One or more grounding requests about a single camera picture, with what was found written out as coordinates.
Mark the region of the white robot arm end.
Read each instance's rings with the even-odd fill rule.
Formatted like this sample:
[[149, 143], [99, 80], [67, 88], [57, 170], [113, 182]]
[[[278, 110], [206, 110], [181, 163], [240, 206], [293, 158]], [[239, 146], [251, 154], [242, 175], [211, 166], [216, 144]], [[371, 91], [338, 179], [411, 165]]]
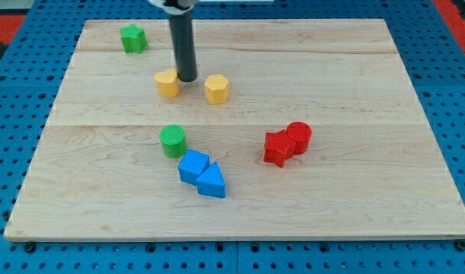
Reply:
[[148, 0], [148, 2], [167, 14], [181, 15], [193, 9], [199, 0]]

